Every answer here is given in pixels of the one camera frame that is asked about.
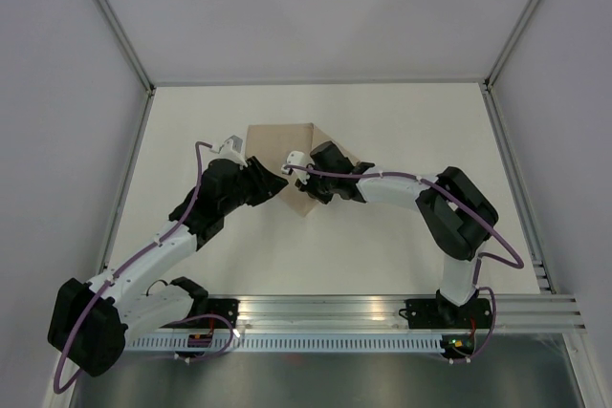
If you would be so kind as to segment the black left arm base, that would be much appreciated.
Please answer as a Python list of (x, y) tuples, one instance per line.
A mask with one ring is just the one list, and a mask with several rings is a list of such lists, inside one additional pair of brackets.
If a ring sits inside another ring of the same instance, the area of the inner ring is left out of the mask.
[(194, 307), (183, 321), (163, 325), (163, 329), (227, 329), (228, 325), (220, 316), (233, 327), (239, 313), (240, 301), (237, 298), (209, 298), (207, 303)]

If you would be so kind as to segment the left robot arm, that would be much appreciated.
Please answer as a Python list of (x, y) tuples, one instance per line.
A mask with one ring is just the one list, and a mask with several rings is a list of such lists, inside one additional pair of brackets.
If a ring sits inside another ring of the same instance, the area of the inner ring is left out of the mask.
[(60, 287), (47, 340), (89, 376), (108, 371), (126, 345), (162, 326), (203, 325), (208, 303), (194, 282), (180, 277), (158, 293), (146, 290), (219, 233), (232, 211), (263, 204), (288, 184), (255, 157), (213, 160), (198, 171), (199, 181), (150, 243), (117, 268)]

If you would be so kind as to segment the beige cloth napkin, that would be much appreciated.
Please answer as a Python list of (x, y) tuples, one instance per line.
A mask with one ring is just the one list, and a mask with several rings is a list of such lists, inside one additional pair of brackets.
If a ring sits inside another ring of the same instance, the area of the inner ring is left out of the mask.
[(352, 163), (359, 159), (313, 123), (250, 125), (247, 131), (245, 156), (256, 157), (269, 171), (289, 181), (278, 195), (300, 217), (318, 206), (318, 201), (295, 187), (296, 178), (281, 174), (281, 166), (293, 151), (309, 154), (313, 149), (332, 141)]

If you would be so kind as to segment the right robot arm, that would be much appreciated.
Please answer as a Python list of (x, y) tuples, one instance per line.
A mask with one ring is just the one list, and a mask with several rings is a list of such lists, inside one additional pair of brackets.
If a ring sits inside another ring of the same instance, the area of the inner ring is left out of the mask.
[(491, 238), (498, 213), (459, 168), (419, 177), (384, 170), (372, 162), (351, 162), (332, 142), (310, 154), (291, 152), (282, 172), (296, 174), (295, 187), (321, 204), (338, 196), (360, 204), (393, 204), (418, 212), (434, 242), (445, 254), (436, 304), (439, 320), (457, 327), (471, 314), (475, 295), (475, 257)]

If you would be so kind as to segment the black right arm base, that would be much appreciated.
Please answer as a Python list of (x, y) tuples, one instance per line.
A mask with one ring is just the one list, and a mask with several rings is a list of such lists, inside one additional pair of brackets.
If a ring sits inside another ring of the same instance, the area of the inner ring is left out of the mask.
[(398, 315), (411, 330), (484, 330), (493, 319), (491, 302), (476, 297), (463, 306), (443, 298), (408, 298)]

